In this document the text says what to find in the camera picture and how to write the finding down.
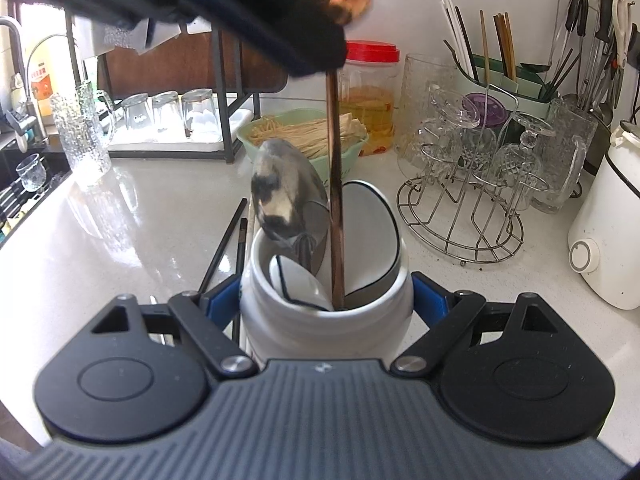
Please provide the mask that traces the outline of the small glass in sink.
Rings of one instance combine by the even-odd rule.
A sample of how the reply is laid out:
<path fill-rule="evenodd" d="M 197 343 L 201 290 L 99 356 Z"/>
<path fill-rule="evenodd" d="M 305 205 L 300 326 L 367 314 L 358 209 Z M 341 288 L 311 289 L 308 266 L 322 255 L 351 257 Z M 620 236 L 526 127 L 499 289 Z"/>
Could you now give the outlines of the small glass in sink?
<path fill-rule="evenodd" d="M 43 166 L 41 156 L 37 153 L 23 159 L 15 170 L 27 192 L 38 192 L 46 183 L 47 170 Z"/>

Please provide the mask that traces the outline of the wooden cutting board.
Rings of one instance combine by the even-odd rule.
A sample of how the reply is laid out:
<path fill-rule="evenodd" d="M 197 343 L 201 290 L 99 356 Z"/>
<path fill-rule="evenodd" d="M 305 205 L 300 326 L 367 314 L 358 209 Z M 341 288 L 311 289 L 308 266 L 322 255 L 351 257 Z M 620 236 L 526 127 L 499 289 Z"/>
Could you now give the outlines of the wooden cutting board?
<path fill-rule="evenodd" d="M 288 75 L 245 42 L 222 32 L 224 83 L 228 91 L 238 88 L 241 76 L 245 90 L 277 93 L 288 82 Z M 212 35 L 182 34 L 157 48 L 139 54 L 117 47 L 100 56 L 98 87 L 115 99 L 136 93 L 149 96 L 164 91 L 184 93 L 198 88 L 216 87 Z"/>

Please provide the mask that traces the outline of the green plastic basket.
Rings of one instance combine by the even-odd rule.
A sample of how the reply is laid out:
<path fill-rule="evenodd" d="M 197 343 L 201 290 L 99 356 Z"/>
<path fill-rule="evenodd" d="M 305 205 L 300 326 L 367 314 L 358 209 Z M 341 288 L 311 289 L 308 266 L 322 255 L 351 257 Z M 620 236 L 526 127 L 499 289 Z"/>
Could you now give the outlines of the green plastic basket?
<path fill-rule="evenodd" d="M 369 140 L 366 127 L 353 114 L 340 116 L 342 178 L 345 179 Z M 324 185 L 329 182 L 328 122 L 321 110 L 296 108 L 265 116 L 239 128 L 236 137 L 244 145 L 247 156 L 254 160 L 267 140 L 283 139 L 299 149 L 317 170 Z"/>

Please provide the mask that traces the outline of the upturned glass tumbler right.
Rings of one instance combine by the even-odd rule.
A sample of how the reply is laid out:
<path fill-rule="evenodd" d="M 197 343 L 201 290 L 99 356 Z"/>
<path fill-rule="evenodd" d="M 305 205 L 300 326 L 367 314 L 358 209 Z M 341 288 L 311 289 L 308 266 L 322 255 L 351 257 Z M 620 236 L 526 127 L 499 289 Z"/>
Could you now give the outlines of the upturned glass tumbler right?
<path fill-rule="evenodd" d="M 188 136 L 214 133 L 219 125 L 212 89 L 193 89 L 181 97 L 182 118 Z"/>

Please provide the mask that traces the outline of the black chopstick plain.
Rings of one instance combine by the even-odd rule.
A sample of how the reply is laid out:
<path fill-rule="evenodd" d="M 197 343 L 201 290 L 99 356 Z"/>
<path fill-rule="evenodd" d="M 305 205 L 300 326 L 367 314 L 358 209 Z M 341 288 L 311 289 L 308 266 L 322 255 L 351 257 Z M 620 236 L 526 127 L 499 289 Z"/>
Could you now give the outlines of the black chopstick plain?
<path fill-rule="evenodd" d="M 218 243 L 218 246 L 213 254 L 213 258 L 212 260 L 210 260 L 210 263 L 205 271 L 204 278 L 202 278 L 201 284 L 200 286 L 198 286 L 199 294 L 204 294 L 204 292 L 206 292 L 209 282 L 212 280 L 219 266 L 219 263 L 222 260 L 222 257 L 226 253 L 227 246 L 231 240 L 232 234 L 234 233 L 236 227 L 240 223 L 240 220 L 247 206 L 247 203 L 248 203 L 247 198 L 243 197 L 242 200 L 240 200 L 239 205 L 235 208 L 233 216 L 231 217 L 231 220 L 228 226 L 224 230 L 224 235 L 221 237 L 221 240 Z"/>

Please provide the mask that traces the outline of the textured glass pitcher right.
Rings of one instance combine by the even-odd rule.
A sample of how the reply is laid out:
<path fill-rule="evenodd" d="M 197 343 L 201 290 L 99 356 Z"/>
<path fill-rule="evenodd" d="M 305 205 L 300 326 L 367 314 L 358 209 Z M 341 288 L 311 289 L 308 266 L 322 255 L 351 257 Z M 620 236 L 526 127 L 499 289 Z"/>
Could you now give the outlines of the textured glass pitcher right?
<path fill-rule="evenodd" d="M 555 99 L 547 124 L 552 136 L 539 137 L 536 153 L 548 190 L 536 192 L 532 205 L 545 214 L 556 214 L 576 188 L 598 123 L 573 101 Z"/>

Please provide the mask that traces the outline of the white rack drip tray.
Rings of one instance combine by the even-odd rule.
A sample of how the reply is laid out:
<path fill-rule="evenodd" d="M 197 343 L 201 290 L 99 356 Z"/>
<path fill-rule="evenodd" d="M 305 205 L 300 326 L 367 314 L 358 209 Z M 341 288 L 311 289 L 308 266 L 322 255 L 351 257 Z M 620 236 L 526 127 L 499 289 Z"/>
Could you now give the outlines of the white rack drip tray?
<path fill-rule="evenodd" d="M 218 152 L 224 150 L 224 140 L 221 126 L 215 126 L 212 133 L 198 131 L 190 136 L 181 130 L 143 131 L 139 136 L 122 127 L 114 133 L 108 149 L 120 152 Z"/>

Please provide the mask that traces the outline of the red lid plastic jar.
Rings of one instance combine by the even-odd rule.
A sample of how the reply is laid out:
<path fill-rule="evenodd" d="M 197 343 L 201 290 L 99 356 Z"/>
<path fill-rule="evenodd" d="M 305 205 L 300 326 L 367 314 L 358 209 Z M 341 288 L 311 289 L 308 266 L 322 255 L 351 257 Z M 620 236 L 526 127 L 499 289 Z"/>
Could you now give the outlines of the red lid plastic jar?
<path fill-rule="evenodd" d="M 394 136 L 396 79 L 400 51 L 394 44 L 348 40 L 345 65 L 338 74 L 340 110 L 350 113 L 367 129 L 369 139 L 361 156 L 382 154 Z"/>

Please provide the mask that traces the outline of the white ceramic mug jar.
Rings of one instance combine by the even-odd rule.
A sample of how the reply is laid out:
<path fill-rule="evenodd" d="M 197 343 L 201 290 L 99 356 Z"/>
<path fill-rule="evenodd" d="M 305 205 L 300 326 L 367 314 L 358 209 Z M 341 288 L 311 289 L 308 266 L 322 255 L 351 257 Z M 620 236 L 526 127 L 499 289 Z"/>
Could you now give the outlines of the white ceramic mug jar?
<path fill-rule="evenodd" d="M 284 251 L 258 228 L 240 286 L 246 336 L 257 359 L 380 359 L 389 363 L 407 333 L 413 302 L 409 256 L 400 236 L 398 274 L 374 301 L 341 311 L 294 304 L 274 288 L 271 261 Z"/>

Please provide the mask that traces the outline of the purple lid glass cup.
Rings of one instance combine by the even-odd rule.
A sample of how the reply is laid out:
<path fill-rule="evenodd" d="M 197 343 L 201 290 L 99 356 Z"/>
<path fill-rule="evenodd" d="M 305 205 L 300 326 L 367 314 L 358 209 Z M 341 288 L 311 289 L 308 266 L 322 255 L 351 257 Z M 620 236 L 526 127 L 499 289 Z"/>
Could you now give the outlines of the purple lid glass cup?
<path fill-rule="evenodd" d="M 472 120 L 478 120 L 481 126 L 501 127 L 509 117 L 502 103 L 484 92 L 472 92 L 463 97 L 463 109 Z"/>

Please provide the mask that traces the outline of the white ceramic soup spoon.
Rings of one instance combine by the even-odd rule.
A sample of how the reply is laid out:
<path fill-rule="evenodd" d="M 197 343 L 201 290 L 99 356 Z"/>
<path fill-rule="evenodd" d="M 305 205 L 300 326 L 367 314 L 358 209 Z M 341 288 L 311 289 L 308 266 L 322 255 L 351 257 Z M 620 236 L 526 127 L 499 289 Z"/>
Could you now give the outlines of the white ceramic soup spoon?
<path fill-rule="evenodd" d="M 345 287 L 349 307 L 384 295 L 398 274 L 400 234 L 385 196 L 372 184 L 343 185 Z"/>

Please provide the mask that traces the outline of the green utensil holder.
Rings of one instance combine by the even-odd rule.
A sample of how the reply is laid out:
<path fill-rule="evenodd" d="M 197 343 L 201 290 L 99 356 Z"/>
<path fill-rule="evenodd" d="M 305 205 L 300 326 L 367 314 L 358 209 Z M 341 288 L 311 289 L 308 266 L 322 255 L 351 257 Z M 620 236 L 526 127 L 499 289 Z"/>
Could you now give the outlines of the green utensil holder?
<path fill-rule="evenodd" d="M 454 90 L 461 94 L 485 92 L 485 62 L 481 55 L 474 55 L 474 64 L 480 81 L 476 81 L 462 70 L 457 68 L 454 76 Z M 516 68 L 517 80 L 512 80 L 503 73 L 502 63 L 495 58 L 489 59 L 489 82 L 497 87 L 491 88 L 489 94 L 498 100 L 507 110 L 513 110 L 515 96 L 518 99 L 518 111 L 533 115 L 540 119 L 546 119 L 549 113 L 550 101 L 541 101 L 538 98 L 540 90 L 544 86 L 541 76 L 531 73 L 523 67 Z"/>

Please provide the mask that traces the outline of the upturned glass tumbler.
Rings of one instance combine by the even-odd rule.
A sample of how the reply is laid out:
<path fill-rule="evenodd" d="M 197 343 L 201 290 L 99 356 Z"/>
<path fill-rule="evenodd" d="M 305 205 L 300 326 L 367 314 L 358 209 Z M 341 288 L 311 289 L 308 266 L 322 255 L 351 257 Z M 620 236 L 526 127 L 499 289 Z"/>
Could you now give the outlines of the upturned glass tumbler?
<path fill-rule="evenodd" d="M 159 132 L 183 130 L 183 120 L 178 92 L 169 90 L 152 96 L 152 112 Z"/>
<path fill-rule="evenodd" d="M 214 133 L 219 125 L 212 89 L 193 89 L 181 97 L 182 118 L 188 136 Z"/>
<path fill-rule="evenodd" d="M 120 103 L 125 115 L 128 130 L 140 132 L 149 129 L 152 125 L 152 117 L 149 107 L 149 95 L 136 93 L 123 99 Z"/>

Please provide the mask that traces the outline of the textured glass jug behind rack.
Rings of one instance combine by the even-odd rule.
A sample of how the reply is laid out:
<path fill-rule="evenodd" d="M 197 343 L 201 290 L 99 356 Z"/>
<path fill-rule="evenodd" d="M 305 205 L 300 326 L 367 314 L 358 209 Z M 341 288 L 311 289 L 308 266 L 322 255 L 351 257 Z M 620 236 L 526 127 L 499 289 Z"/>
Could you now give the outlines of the textured glass jug behind rack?
<path fill-rule="evenodd" d="M 399 170 L 406 179 L 419 177 L 425 168 L 419 130 L 424 120 L 435 116 L 431 93 L 454 88 L 456 73 L 456 66 L 450 60 L 422 53 L 405 56 L 399 105 L 394 116 L 393 148 Z"/>

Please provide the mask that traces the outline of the bundle of dry noodles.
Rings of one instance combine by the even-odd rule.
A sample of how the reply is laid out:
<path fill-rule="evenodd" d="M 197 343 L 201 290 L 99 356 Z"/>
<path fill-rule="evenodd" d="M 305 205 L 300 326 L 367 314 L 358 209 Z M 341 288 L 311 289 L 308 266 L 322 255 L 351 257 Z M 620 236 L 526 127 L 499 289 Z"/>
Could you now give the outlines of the bundle of dry noodles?
<path fill-rule="evenodd" d="M 350 113 L 340 116 L 342 152 L 366 140 L 367 135 L 366 127 L 358 118 Z M 326 118 L 319 118 L 309 122 L 285 125 L 279 119 L 267 117 L 248 130 L 248 140 L 256 148 L 272 139 L 290 142 L 309 159 L 326 156 L 328 154 L 328 121 Z"/>

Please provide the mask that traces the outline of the black dish rack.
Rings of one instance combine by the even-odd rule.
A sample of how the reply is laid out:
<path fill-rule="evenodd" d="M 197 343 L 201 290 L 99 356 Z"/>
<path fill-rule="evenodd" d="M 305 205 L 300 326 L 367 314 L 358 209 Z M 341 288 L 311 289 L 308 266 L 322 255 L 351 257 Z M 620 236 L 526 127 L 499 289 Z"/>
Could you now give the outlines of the black dish rack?
<path fill-rule="evenodd" d="M 112 157 L 118 158 L 212 158 L 222 159 L 225 162 L 233 162 L 235 154 L 239 149 L 236 133 L 239 128 L 258 114 L 260 92 L 245 90 L 240 75 L 235 76 L 238 88 L 233 92 L 227 90 L 226 84 L 224 83 L 224 56 L 222 55 L 221 30 L 214 29 L 203 20 L 196 20 L 189 25 L 165 24 L 152 20 L 144 20 L 132 29 L 122 29 L 115 26 L 99 24 L 95 21 L 88 20 L 88 18 L 74 18 L 72 31 L 74 44 L 79 49 L 78 54 L 80 58 L 83 60 L 96 61 L 96 85 L 98 85 L 100 56 L 117 47 L 131 49 L 139 54 L 143 54 L 182 34 L 197 35 L 209 32 L 212 35 L 216 87 L 213 89 L 199 89 L 213 90 L 213 100 L 219 120 L 218 126 L 221 126 L 224 150 L 218 152 L 108 151 Z M 143 131 L 158 131 L 154 124 L 151 98 L 152 96 L 149 96 L 152 125 L 149 129 L 134 132 L 127 129 L 125 115 L 120 105 L 123 99 L 115 99 L 111 96 L 115 104 L 115 132 L 122 127 L 125 127 L 129 133 L 135 133 L 139 136 L 142 136 Z"/>

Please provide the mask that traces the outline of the black chopstick brown band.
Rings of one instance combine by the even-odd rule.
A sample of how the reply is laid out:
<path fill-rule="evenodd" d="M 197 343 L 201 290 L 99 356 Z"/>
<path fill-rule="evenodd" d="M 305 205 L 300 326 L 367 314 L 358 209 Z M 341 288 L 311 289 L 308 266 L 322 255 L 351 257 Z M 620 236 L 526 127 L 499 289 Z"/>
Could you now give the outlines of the black chopstick brown band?
<path fill-rule="evenodd" d="M 238 278 L 242 276 L 242 273 L 244 271 L 247 230 L 248 230 L 248 220 L 246 217 L 243 217 L 240 220 L 238 247 L 236 248 L 235 274 Z M 240 342 L 240 331 L 241 331 L 241 315 L 237 313 L 232 320 L 232 329 L 231 329 L 232 340 L 236 344 Z"/>

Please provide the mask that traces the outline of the large steel spoon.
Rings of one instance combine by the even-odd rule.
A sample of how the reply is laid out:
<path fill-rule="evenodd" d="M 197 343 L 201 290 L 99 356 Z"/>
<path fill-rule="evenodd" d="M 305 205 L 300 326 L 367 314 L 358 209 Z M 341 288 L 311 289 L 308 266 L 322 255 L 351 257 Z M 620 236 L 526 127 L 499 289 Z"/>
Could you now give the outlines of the large steel spoon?
<path fill-rule="evenodd" d="M 259 225 L 285 255 L 316 275 L 326 251 L 329 200 L 310 161 L 293 144 L 262 144 L 250 179 Z"/>

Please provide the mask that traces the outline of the upturned glass tumbler left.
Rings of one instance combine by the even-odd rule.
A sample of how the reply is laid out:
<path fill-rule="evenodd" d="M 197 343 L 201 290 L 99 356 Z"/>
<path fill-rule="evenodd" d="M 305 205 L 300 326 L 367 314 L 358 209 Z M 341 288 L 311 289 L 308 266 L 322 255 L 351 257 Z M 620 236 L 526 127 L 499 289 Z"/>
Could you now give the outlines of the upturned glass tumbler left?
<path fill-rule="evenodd" d="M 149 129 L 152 125 L 152 117 L 149 107 L 149 95 L 136 93 L 123 99 L 120 103 L 125 115 L 128 130 L 140 132 Z"/>

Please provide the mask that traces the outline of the orange detergent bottle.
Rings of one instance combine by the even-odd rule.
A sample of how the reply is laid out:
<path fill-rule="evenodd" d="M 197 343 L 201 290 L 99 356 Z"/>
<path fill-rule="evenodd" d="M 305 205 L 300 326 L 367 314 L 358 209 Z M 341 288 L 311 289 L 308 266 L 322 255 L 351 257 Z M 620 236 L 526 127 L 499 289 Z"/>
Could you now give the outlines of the orange detergent bottle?
<path fill-rule="evenodd" d="M 34 45 L 27 60 L 29 87 L 45 124 L 52 122 L 52 96 L 66 84 L 68 58 L 63 39 L 62 34 L 42 38 Z"/>

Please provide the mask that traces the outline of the copper small spoon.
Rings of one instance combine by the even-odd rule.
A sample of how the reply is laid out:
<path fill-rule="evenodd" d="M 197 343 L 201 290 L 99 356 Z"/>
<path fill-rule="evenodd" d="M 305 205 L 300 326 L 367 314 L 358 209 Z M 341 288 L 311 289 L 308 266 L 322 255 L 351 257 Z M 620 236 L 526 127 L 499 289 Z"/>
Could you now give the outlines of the copper small spoon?
<path fill-rule="evenodd" d="M 316 0 L 338 26 L 357 21 L 370 8 L 371 0 Z M 342 195 L 342 141 L 338 106 L 337 70 L 326 73 L 326 122 L 328 123 L 328 163 L 330 198 L 330 237 L 332 304 L 345 309 L 345 253 Z"/>

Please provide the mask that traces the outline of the textured glass pitcher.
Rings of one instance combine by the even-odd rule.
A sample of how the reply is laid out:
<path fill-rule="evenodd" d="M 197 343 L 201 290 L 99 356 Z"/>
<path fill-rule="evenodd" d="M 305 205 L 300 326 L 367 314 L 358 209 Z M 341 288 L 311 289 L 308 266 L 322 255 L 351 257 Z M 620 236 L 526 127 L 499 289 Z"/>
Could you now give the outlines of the textured glass pitcher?
<path fill-rule="evenodd" d="M 108 146 L 115 132 L 115 107 L 111 97 L 96 90 L 90 80 L 73 93 L 51 96 L 58 137 L 76 182 L 93 186 L 112 168 Z"/>
<path fill-rule="evenodd" d="M 556 214 L 576 188 L 598 123 L 573 101 L 555 99 L 547 124 L 552 136 L 539 137 L 536 153 L 548 190 L 536 192 L 532 205 L 545 214 Z"/>

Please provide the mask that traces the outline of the upturned glass tumbler middle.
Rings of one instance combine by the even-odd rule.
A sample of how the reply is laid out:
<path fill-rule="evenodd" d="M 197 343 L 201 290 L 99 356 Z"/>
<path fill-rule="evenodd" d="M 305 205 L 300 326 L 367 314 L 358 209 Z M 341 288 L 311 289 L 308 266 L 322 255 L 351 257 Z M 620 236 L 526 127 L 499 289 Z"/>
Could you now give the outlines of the upturned glass tumbler middle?
<path fill-rule="evenodd" d="M 159 132 L 183 130 L 183 120 L 178 92 L 169 90 L 152 96 L 152 112 Z"/>

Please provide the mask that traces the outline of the white electric cooking pot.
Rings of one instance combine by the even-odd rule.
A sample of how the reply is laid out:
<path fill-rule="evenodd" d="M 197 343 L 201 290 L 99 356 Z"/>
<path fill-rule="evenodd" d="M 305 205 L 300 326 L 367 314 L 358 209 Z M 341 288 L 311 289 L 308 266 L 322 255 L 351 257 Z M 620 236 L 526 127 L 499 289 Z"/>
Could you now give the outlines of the white electric cooking pot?
<path fill-rule="evenodd" d="M 572 270 L 620 310 L 640 304 L 639 185 L 639 127 L 623 120 L 567 239 Z"/>

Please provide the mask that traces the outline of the chrome kitchen faucet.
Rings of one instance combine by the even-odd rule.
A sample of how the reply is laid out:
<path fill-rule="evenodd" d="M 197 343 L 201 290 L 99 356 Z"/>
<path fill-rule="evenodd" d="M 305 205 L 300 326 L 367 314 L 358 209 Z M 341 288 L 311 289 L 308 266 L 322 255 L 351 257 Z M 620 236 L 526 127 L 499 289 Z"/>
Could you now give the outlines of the chrome kitchen faucet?
<path fill-rule="evenodd" d="M 25 113 L 23 118 L 18 118 L 12 110 L 6 112 L 6 121 L 14 129 L 19 136 L 24 136 L 29 130 L 34 133 L 34 142 L 36 145 L 44 145 L 48 143 L 48 135 L 43 127 L 37 101 L 27 84 L 27 70 L 24 62 L 24 49 L 22 47 L 22 28 L 21 24 L 9 15 L 2 15 L 1 25 L 9 29 L 10 37 L 14 40 L 12 46 L 12 60 L 17 64 L 18 72 L 21 74 L 23 88 L 25 92 Z"/>

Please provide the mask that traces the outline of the textured glass pitcher left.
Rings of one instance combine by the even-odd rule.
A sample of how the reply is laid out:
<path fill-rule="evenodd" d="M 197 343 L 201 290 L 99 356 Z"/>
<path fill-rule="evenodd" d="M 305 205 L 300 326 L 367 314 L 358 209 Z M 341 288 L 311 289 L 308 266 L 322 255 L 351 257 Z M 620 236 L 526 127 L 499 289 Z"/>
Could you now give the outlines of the textured glass pitcher left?
<path fill-rule="evenodd" d="M 93 186 L 112 168 L 108 146 L 115 132 L 115 107 L 111 97 L 96 90 L 90 80 L 73 93 L 51 96 L 58 137 L 76 182 Z"/>

